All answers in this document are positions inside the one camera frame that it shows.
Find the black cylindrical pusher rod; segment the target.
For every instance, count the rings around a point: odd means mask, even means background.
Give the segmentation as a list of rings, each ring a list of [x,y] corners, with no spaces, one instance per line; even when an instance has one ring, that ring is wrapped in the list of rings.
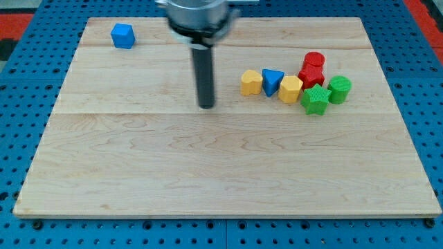
[[[192,48],[191,55],[195,72],[198,105],[202,109],[211,109],[215,105],[212,49]]]

